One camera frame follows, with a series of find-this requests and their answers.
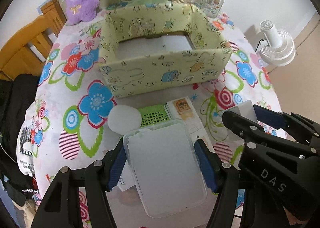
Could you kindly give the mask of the black clothing on chair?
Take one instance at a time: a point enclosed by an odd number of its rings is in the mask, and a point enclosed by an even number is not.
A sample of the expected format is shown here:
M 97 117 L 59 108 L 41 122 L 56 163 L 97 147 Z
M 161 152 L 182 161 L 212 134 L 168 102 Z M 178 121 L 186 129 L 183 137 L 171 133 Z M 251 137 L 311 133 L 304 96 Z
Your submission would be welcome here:
M 18 167 L 16 145 L 39 80 L 31 74 L 20 74 L 14 81 L 1 80 L 1 182 L 18 206 L 38 192 L 34 178 L 24 175 Z

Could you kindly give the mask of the yellow cartoon fabric storage box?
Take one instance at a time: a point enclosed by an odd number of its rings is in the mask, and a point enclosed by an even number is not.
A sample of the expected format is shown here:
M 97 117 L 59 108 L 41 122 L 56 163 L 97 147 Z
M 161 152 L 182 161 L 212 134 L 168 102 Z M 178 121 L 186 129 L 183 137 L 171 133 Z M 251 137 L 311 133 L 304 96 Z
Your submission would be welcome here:
M 101 24 L 99 68 L 117 98 L 217 78 L 232 50 L 193 4 L 111 10 Z

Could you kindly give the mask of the green perforated panda speaker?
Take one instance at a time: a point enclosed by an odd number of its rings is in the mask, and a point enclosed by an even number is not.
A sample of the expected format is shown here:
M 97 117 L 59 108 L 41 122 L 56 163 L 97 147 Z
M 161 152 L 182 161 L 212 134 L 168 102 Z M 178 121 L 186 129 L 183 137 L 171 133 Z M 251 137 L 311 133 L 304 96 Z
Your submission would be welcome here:
M 146 127 L 160 122 L 165 122 L 170 119 L 164 105 L 153 105 L 138 109 L 142 116 L 140 127 Z

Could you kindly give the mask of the white clip fan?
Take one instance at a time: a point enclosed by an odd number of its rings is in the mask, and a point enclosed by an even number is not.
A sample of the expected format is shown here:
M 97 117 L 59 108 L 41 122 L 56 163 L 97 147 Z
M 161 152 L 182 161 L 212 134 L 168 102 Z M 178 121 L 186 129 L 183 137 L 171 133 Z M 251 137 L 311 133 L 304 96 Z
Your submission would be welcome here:
M 283 67 L 290 64 L 296 56 L 296 47 L 292 36 L 283 29 L 278 29 L 271 20 L 260 23 L 263 34 L 257 44 L 257 52 L 267 65 Z

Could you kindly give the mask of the clear plastic case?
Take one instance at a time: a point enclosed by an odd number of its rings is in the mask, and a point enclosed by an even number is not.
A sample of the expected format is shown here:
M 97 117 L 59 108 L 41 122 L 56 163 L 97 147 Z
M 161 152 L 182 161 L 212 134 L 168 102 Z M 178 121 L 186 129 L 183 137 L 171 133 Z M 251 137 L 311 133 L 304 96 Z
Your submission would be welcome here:
M 148 216 L 162 218 L 205 202 L 206 185 L 182 120 L 132 130 L 124 135 L 123 146 Z

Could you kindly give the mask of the wooden chair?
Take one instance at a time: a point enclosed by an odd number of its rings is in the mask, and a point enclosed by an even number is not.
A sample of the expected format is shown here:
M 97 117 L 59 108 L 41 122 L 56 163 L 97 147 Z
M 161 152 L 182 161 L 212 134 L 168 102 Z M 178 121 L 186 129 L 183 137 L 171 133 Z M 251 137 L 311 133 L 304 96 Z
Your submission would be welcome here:
M 66 17 L 58 0 L 41 7 L 42 15 L 15 33 L 1 49 L 1 79 L 13 81 L 20 74 L 41 75 L 44 62 L 28 47 L 33 44 L 44 58 L 48 58 L 53 43 L 47 30 L 58 36 Z

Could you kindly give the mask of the floral tablecloth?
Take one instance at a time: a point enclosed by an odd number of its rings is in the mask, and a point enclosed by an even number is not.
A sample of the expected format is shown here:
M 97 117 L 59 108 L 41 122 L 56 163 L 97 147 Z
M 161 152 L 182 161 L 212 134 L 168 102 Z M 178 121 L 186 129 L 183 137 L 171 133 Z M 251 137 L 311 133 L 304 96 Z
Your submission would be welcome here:
M 280 104 L 261 60 L 244 34 L 225 15 L 213 27 L 232 47 L 232 56 L 218 77 L 201 84 L 135 95 L 114 97 L 104 85 L 98 66 L 99 15 L 89 23 L 65 26 L 54 43 L 40 76 L 34 102 L 27 109 L 23 130 L 30 130 L 31 151 L 20 154 L 25 173 L 33 173 L 42 198 L 63 166 L 83 168 L 113 149 L 119 135 L 108 127 L 114 105 L 135 108 L 166 104 L 188 97 L 217 149 L 219 157 L 237 165 L 242 141 L 228 139 L 222 112 L 246 100 L 279 111 Z

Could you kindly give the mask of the white card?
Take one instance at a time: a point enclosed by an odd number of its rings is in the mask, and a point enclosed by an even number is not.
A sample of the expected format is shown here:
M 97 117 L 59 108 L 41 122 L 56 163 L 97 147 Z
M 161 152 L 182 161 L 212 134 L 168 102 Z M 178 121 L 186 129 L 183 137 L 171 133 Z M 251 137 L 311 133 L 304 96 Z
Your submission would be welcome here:
M 243 116 L 246 119 L 249 119 L 255 123 L 258 123 L 253 104 L 250 100 L 247 100 L 247 101 L 244 101 L 243 103 L 235 105 L 227 109 L 227 111 L 234 112 L 240 116 Z

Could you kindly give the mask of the white round puff case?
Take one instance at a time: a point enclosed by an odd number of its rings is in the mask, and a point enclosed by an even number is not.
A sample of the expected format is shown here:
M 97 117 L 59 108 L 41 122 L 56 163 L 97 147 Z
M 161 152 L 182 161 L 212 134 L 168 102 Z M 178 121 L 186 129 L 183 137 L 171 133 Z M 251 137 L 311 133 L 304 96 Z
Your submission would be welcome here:
M 124 135 L 140 128 L 142 116 L 136 108 L 127 105 L 116 105 L 108 115 L 108 127 L 113 132 Z

